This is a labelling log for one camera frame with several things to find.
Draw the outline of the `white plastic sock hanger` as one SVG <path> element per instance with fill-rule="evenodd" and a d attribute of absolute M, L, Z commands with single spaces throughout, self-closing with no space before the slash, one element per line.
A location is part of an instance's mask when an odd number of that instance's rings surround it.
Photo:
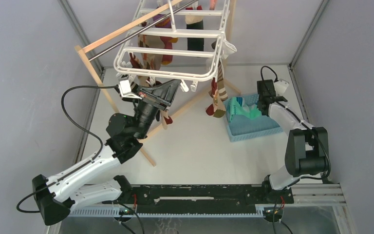
<path fill-rule="evenodd" d="M 217 2 L 216 11 L 223 11 L 224 0 Z M 197 1 L 193 8 L 192 4 L 184 10 L 210 10 L 208 4 L 203 0 Z M 181 29 L 181 33 L 188 36 L 196 34 L 198 31 L 205 34 L 211 33 L 207 36 L 220 35 L 220 16 L 197 16 L 197 15 L 181 15 L 173 16 L 177 31 Z M 139 29 L 145 30 L 145 27 L 150 27 L 151 23 L 158 19 L 162 19 L 163 15 L 156 15 L 148 21 L 144 21 L 137 25 L 130 34 Z M 141 34 L 162 36 L 164 33 L 171 33 L 172 24 L 171 18 L 165 18 Z M 218 38 L 202 38 L 198 34 L 193 37 L 181 36 L 178 42 L 173 44 L 173 48 L 155 49 L 138 46 L 138 35 L 129 40 L 129 44 L 121 53 L 120 59 L 113 62 L 113 66 L 118 76 L 126 75 L 128 78 L 149 77 L 168 78 L 181 80 L 181 89 L 185 92 L 196 91 L 200 82 L 211 80 L 217 77 L 219 71 L 219 64 L 227 57 L 236 52 L 236 47 L 228 40 Z M 146 54 L 162 54 L 173 55 L 173 61 L 169 65 L 161 65 L 160 70 L 150 70 L 144 67 L 142 60 L 142 53 Z"/>

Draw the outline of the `green white sock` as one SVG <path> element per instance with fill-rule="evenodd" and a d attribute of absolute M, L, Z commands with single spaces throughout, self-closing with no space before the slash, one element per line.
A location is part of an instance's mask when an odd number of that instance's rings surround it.
<path fill-rule="evenodd" d="M 255 103 L 247 105 L 245 98 L 233 97 L 229 104 L 228 122 L 231 122 L 234 116 L 245 116 L 248 119 L 256 119 L 262 116 L 262 113 Z"/>

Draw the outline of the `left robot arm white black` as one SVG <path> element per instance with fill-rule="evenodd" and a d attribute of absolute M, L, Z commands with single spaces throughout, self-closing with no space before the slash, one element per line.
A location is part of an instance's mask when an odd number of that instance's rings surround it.
<path fill-rule="evenodd" d="M 87 182 L 138 153 L 143 146 L 140 140 L 147 138 L 159 111 L 171 106 L 180 83 L 172 79 L 152 87 L 139 87 L 134 115 L 113 114 L 106 128 L 109 139 L 100 143 L 98 151 L 56 175 L 37 175 L 32 179 L 33 197 L 45 225 L 57 224 L 74 210 L 101 201 L 127 203 L 132 199 L 131 185 L 122 175 L 102 184 Z"/>

